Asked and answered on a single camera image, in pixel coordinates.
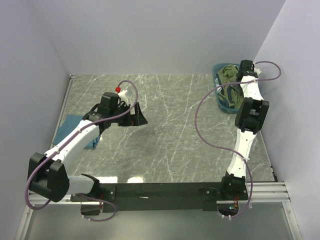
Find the blue tank top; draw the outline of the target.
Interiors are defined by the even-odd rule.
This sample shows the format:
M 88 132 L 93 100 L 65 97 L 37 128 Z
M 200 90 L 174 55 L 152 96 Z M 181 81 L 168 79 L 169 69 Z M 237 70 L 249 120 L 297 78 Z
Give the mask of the blue tank top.
M 61 126 L 58 127 L 57 133 L 53 139 L 52 144 L 56 146 L 59 144 L 64 138 L 66 138 L 80 123 L 82 120 L 82 116 L 80 115 L 73 115 L 73 114 L 68 114 L 62 123 Z M 100 141 L 100 136 L 96 137 L 93 139 L 91 142 L 89 142 L 85 149 L 92 149 L 94 150 L 98 143 Z

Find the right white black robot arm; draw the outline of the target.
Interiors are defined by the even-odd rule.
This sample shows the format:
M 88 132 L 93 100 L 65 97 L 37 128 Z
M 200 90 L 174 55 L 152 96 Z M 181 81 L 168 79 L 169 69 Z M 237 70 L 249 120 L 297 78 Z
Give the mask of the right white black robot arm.
M 264 100 L 258 86 L 258 73 L 251 60 L 242 60 L 236 81 L 240 83 L 244 99 L 235 118 L 237 137 L 233 156 L 225 176 L 222 178 L 219 193 L 226 200 L 237 197 L 247 199 L 246 177 L 252 144 L 261 130 L 269 102 Z

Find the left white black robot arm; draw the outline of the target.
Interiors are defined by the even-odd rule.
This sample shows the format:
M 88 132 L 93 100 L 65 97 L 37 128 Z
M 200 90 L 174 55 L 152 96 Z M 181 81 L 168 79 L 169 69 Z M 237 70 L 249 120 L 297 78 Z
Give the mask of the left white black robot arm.
M 52 202 L 64 196 L 82 194 L 88 201 L 101 196 L 100 181 L 88 174 L 69 176 L 67 168 L 72 160 L 99 137 L 111 124 L 119 127 L 146 125 L 139 103 L 128 103 L 125 91 L 105 92 L 87 112 L 75 129 L 44 154 L 34 153 L 29 159 L 27 190 Z

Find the dark blue garment in basket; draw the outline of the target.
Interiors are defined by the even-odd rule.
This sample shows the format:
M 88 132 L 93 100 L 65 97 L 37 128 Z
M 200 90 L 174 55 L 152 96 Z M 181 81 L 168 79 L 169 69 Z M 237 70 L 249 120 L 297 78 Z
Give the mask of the dark blue garment in basket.
M 215 77 L 215 83 L 216 83 L 217 86 L 222 84 L 217 76 Z M 229 108 L 230 107 L 229 100 L 228 100 L 227 97 L 224 96 L 222 91 L 223 91 L 223 89 L 221 87 L 217 89 L 218 101 L 223 107 Z

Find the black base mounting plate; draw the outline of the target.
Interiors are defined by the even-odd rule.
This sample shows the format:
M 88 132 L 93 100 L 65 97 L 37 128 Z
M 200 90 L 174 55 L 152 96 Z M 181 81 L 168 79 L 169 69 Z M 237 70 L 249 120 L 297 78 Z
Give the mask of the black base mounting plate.
M 114 204 L 118 211 L 216 211 L 218 201 L 246 201 L 245 186 L 223 189 L 219 182 L 101 183 L 86 194 Z

